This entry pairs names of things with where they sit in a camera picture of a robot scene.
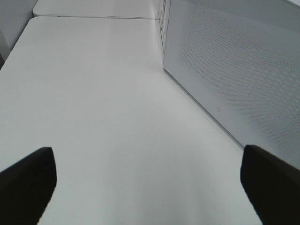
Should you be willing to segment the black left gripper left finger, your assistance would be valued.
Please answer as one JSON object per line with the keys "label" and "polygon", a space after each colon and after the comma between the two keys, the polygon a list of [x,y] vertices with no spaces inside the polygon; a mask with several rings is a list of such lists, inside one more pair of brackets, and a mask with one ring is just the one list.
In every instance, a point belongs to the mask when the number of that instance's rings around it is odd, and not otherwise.
{"label": "black left gripper left finger", "polygon": [[0,223],[38,224],[56,184],[51,147],[40,148],[0,172]]}

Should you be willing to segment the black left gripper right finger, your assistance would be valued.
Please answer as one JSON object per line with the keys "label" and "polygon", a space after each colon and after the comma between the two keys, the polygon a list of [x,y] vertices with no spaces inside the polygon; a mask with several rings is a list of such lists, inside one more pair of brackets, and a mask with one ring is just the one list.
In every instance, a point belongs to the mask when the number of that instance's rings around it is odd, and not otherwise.
{"label": "black left gripper right finger", "polygon": [[264,225],[300,223],[300,172],[256,145],[246,145],[240,181]]}

